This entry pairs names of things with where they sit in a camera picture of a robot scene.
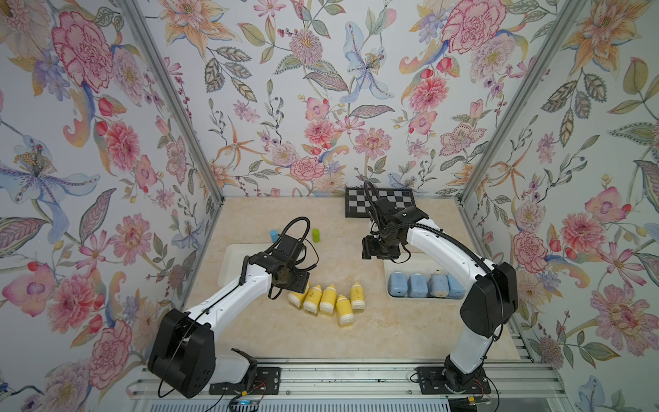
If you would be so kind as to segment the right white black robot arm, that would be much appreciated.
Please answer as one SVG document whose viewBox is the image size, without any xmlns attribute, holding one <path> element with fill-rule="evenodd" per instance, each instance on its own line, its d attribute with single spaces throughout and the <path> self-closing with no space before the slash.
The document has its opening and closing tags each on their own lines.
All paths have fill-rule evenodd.
<svg viewBox="0 0 659 412">
<path fill-rule="evenodd" d="M 408 245 L 424 252 L 464 288 L 460 307 L 463 330 L 458 346 L 447 355 L 439 382 L 450 393 L 465 393 L 487 375 L 484 362 L 504 326 L 518 310 L 517 273 L 508 263 L 481 257 L 448 235 L 415 206 L 398 209 L 367 181 L 368 214 L 375 226 L 362 240 L 363 259 L 395 262 Z"/>
</svg>

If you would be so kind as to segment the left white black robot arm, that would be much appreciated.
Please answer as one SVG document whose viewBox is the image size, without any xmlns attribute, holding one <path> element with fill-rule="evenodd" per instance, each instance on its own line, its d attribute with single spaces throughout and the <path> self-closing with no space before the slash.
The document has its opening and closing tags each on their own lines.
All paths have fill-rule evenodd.
<svg viewBox="0 0 659 412">
<path fill-rule="evenodd" d="M 244 257 L 240 274 L 220 291 L 187 311 L 169 311 L 150 353 L 149 372 L 188 399 L 209 384 L 250 390 L 257 379 L 257 360 L 236 348 L 218 355 L 216 339 L 260 296 L 275 300 L 284 290 L 307 291 L 310 271 L 317 266 L 300 267 L 307 258 L 304 242 L 310 229 L 309 218 L 293 219 L 267 249 Z"/>
</svg>

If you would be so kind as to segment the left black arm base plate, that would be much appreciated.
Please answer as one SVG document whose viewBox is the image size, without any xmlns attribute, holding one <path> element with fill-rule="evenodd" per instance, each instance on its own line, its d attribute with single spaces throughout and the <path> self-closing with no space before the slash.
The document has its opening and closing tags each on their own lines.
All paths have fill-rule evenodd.
<svg viewBox="0 0 659 412">
<path fill-rule="evenodd" d="M 210 395 L 278 395 L 281 384 L 280 367 L 257 367 L 240 383 L 214 383 L 209 387 Z"/>
</svg>

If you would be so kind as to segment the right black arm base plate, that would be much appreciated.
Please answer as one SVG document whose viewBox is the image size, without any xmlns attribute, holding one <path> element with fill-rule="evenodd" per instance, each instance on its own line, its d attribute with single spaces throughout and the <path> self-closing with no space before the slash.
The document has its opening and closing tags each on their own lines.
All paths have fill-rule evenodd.
<svg viewBox="0 0 659 412">
<path fill-rule="evenodd" d="M 490 395 L 492 389 L 482 367 L 470 374 L 444 367 L 417 367 L 412 379 L 420 386 L 422 395 Z"/>
</svg>

